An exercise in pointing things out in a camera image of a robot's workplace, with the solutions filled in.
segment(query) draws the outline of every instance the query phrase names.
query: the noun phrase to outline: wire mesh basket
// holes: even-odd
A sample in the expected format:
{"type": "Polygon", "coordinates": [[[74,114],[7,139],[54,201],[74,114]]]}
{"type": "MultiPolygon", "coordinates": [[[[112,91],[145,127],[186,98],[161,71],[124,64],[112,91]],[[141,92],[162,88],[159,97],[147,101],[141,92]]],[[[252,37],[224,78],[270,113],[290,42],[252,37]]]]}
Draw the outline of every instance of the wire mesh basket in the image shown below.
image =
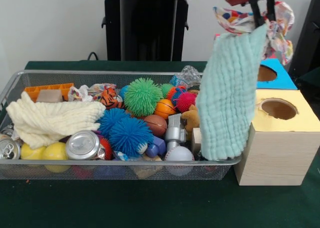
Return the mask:
{"type": "MultiPolygon", "coordinates": [[[[114,83],[118,88],[137,78],[168,83],[174,73],[115,71],[35,71],[14,74],[0,94],[0,129],[11,124],[6,106],[21,97],[25,87],[74,83],[76,87],[114,83]]],[[[0,159],[0,179],[151,179],[221,180],[241,157],[218,161],[105,161],[0,159]]]]}

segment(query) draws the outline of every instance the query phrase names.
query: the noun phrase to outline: yellow box lid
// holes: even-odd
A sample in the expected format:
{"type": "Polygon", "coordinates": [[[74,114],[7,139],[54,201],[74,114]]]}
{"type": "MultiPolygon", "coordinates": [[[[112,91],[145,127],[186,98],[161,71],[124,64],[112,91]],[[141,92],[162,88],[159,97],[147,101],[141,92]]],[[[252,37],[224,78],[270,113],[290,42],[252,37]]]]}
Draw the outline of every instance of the yellow box lid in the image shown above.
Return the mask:
{"type": "Polygon", "coordinates": [[[260,132],[320,132],[320,121],[299,90],[257,90],[252,124],[260,132]]]}

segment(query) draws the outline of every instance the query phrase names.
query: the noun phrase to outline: green spiky ball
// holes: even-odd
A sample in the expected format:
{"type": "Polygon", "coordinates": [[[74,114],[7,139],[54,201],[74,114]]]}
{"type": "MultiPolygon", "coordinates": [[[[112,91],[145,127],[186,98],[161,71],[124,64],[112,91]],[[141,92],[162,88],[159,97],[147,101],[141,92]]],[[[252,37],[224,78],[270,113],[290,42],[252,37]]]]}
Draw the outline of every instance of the green spiky ball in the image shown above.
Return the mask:
{"type": "Polygon", "coordinates": [[[151,79],[139,78],[130,83],[124,103],[136,117],[154,113],[157,102],[163,99],[161,88],[151,79]]]}
{"type": "Polygon", "coordinates": [[[162,91],[162,95],[164,97],[167,96],[168,92],[170,91],[170,89],[173,87],[173,85],[171,84],[162,84],[161,85],[161,91],[162,91]]]}

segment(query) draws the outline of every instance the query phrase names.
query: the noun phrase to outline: toy pile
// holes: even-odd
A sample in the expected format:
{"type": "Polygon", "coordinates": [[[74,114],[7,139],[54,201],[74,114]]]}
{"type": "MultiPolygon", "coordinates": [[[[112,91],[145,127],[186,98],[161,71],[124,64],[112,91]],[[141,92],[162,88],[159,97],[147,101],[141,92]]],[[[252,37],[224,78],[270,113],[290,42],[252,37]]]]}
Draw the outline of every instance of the toy pile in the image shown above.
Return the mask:
{"type": "MultiPolygon", "coordinates": [[[[170,84],[156,84],[149,78],[136,79],[124,87],[104,83],[77,89],[68,84],[68,94],[64,95],[61,89],[28,87],[27,91],[38,93],[31,99],[28,92],[22,92],[21,99],[7,107],[13,124],[3,131],[9,135],[2,139],[13,143],[15,150],[2,152],[2,158],[194,161],[197,154],[185,143],[200,125],[196,108],[199,91],[193,88],[200,81],[197,70],[186,66],[170,84]]],[[[61,88],[64,84],[51,86],[61,88]]],[[[70,169],[68,165],[45,167],[53,173],[70,169]]],[[[72,169],[81,173],[78,168],[72,169]]],[[[116,172],[110,167],[103,169],[106,167],[98,166],[92,173],[116,172]]],[[[167,168],[177,176],[191,169],[167,168]]],[[[132,170],[139,178],[146,178],[160,168],[149,173],[134,166],[132,170]]]]}

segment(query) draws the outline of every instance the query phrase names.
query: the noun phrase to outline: can pull tab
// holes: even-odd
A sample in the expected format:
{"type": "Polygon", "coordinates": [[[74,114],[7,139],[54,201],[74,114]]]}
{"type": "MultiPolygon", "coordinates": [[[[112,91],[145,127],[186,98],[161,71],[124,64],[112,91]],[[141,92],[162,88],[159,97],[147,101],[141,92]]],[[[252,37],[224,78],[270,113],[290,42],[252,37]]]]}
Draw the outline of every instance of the can pull tab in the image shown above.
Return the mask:
{"type": "Polygon", "coordinates": [[[13,153],[13,150],[14,150],[14,145],[13,144],[7,144],[5,146],[5,148],[2,150],[2,153],[3,153],[3,156],[6,158],[6,159],[12,159],[14,157],[14,153],[13,153]]]}

